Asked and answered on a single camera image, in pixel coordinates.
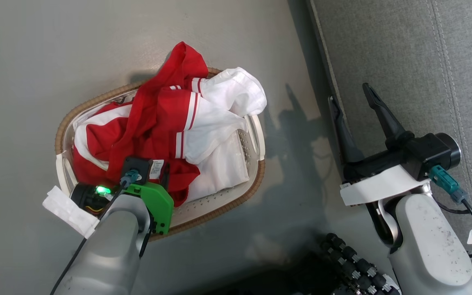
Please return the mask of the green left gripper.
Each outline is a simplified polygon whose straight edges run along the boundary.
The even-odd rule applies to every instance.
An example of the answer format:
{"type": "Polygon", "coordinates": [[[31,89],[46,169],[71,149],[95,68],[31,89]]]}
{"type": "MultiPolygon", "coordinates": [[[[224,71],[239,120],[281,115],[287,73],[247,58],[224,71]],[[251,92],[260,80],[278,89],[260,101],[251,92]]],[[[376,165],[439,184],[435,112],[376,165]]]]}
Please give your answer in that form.
{"type": "Polygon", "coordinates": [[[122,189],[121,196],[127,196],[127,210],[138,221],[139,230],[147,235],[168,234],[174,201],[165,190],[169,186],[169,164],[163,163],[159,184],[131,184],[122,189]]]}

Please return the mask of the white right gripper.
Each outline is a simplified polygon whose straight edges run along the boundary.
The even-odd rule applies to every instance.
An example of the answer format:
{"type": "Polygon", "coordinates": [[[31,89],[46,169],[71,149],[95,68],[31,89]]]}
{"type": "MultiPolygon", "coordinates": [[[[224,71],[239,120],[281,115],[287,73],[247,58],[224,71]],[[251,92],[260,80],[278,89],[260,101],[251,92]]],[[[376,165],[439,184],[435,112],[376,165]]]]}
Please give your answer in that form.
{"type": "Polygon", "coordinates": [[[387,150],[365,157],[348,130],[337,99],[334,96],[329,97],[331,120],[337,138],[340,162],[343,164],[340,195],[346,206],[376,203],[430,182],[429,179],[417,180],[401,163],[405,161],[406,145],[410,142],[427,142],[431,140],[431,133],[415,137],[414,133],[404,129],[369,83],[363,83],[362,90],[369,107],[378,117],[386,137],[387,150]]]}

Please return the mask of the red and white garment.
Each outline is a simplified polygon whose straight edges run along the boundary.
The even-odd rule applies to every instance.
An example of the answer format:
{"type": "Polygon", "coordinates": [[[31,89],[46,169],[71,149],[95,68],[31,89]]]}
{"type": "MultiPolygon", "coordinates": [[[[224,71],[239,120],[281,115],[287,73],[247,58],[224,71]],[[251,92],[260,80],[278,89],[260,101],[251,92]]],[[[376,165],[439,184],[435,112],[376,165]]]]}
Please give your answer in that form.
{"type": "Polygon", "coordinates": [[[243,68],[208,78],[199,52],[180,42],[159,73],[130,102],[108,103],[75,129],[73,169],[80,182],[115,185],[127,157],[169,164],[168,192],[185,203],[197,164],[232,133],[247,131],[246,116],[267,105],[261,83],[243,68]]]}

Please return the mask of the white laundry basket brown rim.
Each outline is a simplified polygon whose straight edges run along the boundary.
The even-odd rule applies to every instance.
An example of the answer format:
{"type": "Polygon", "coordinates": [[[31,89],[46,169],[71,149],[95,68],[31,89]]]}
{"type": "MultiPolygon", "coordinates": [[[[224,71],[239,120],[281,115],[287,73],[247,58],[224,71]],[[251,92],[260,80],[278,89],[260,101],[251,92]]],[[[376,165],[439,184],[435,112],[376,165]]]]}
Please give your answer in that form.
{"type": "MultiPolygon", "coordinates": [[[[90,112],[110,102],[136,93],[142,80],[131,83],[94,97],[73,108],[61,121],[54,149],[56,170],[60,188],[69,194],[77,184],[73,172],[74,123],[90,112]]],[[[249,174],[249,181],[223,189],[215,194],[187,202],[173,211],[168,235],[181,233],[229,212],[250,199],[260,187],[265,173],[265,138],[258,116],[246,116],[247,131],[239,131],[241,147],[249,174]]]]}

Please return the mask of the grey fabric sofa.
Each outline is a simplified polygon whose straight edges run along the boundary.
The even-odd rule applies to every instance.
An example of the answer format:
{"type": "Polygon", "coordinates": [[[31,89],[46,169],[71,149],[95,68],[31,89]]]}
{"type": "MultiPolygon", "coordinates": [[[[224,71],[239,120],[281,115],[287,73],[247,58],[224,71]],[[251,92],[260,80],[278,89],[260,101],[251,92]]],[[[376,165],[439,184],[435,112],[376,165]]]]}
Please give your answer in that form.
{"type": "Polygon", "coordinates": [[[461,147],[449,172],[472,205],[472,0],[309,0],[345,120],[365,156],[386,149],[369,83],[417,137],[461,147]]]}

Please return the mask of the white crumpled tape wad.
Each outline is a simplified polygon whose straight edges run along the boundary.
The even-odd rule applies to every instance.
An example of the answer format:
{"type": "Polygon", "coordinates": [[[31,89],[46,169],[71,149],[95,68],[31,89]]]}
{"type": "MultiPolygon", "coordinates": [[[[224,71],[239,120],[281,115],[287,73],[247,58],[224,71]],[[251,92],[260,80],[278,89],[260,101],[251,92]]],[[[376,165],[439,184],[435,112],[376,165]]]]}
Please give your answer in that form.
{"type": "Polygon", "coordinates": [[[43,207],[88,239],[100,223],[99,219],[81,209],[62,190],[54,186],[42,203],[43,207]]]}

